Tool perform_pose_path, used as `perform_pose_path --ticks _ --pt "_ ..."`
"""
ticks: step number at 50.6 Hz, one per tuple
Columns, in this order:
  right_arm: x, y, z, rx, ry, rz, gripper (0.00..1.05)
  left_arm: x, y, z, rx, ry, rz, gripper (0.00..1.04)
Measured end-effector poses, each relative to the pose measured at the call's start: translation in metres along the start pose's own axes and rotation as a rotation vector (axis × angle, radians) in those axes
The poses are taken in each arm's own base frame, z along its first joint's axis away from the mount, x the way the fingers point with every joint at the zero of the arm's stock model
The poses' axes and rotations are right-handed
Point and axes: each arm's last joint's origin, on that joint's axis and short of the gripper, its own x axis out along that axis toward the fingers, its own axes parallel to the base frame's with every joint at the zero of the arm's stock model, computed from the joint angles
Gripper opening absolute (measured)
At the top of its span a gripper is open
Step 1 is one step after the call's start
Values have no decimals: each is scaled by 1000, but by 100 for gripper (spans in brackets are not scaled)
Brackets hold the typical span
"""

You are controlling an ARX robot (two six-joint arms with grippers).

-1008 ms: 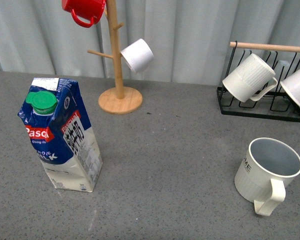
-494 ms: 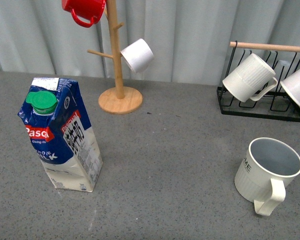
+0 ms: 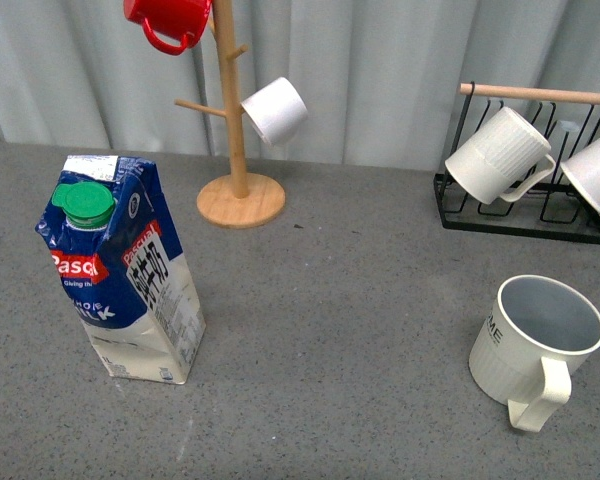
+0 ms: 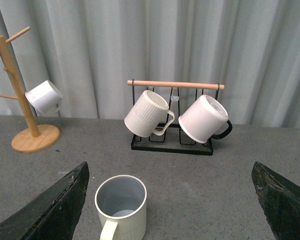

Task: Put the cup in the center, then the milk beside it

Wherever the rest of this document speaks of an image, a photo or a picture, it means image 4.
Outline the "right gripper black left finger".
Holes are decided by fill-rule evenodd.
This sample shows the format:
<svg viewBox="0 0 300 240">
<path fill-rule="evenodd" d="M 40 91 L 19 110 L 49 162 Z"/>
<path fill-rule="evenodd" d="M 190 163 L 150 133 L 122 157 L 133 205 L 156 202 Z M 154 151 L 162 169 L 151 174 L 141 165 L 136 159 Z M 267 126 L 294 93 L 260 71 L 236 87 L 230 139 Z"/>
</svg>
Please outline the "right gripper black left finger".
<svg viewBox="0 0 300 240">
<path fill-rule="evenodd" d="M 82 162 L 0 223 L 0 240 L 71 240 L 86 200 L 90 172 Z"/>
</svg>

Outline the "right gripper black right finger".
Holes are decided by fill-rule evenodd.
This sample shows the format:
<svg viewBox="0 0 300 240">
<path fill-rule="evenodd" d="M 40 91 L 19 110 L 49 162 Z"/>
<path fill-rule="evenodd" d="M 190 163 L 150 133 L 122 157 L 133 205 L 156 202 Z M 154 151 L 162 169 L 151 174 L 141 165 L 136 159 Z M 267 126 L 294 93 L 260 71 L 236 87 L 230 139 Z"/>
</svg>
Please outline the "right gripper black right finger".
<svg viewBox="0 0 300 240">
<path fill-rule="evenodd" d="M 274 237 L 300 240 L 300 187 L 258 161 L 251 178 Z"/>
</svg>

